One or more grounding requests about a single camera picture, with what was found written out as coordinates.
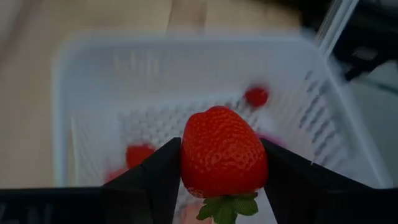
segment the plastic basket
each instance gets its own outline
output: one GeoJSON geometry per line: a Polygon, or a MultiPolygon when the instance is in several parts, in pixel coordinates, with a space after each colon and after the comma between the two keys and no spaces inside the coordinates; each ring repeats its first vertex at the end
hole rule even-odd
{"type": "Polygon", "coordinates": [[[91,34],[66,45],[54,74],[59,185],[103,184],[105,172],[123,163],[129,143],[161,146],[181,136],[192,113],[212,105],[230,106],[257,132],[328,169],[372,187],[392,185],[349,91],[317,48],[296,35],[91,34]],[[242,95],[253,83],[266,83],[270,91],[259,111],[243,106],[242,95]],[[68,166],[72,148],[74,165],[68,166]]]}

